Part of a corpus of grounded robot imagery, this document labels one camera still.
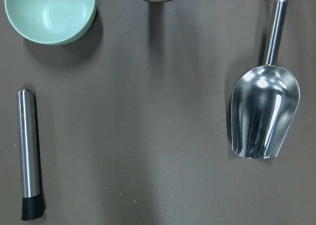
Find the steel ice scoop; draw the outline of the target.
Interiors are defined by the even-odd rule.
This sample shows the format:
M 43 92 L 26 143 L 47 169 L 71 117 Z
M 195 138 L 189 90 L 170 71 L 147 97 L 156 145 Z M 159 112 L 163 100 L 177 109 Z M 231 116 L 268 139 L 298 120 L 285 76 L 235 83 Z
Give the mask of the steel ice scoop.
M 294 75 L 277 65 L 287 0 L 276 0 L 266 59 L 235 84 L 231 99 L 232 150 L 253 159 L 277 157 L 300 102 Z

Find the mint green bowl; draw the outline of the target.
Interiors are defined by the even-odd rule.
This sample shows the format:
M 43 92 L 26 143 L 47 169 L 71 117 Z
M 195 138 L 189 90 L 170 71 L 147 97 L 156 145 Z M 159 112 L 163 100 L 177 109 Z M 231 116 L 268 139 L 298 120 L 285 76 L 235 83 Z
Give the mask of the mint green bowl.
M 12 27 L 39 44 L 64 45 L 82 37 L 96 14 L 96 0 L 4 0 Z

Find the steel muddler black tip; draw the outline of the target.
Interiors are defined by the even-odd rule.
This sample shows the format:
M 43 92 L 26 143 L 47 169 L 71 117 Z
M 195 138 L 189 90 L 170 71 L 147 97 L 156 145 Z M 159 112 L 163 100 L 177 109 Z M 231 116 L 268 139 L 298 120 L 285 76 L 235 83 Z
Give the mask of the steel muddler black tip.
M 44 215 L 34 93 L 27 88 L 20 89 L 17 106 L 22 180 L 21 220 L 32 221 Z

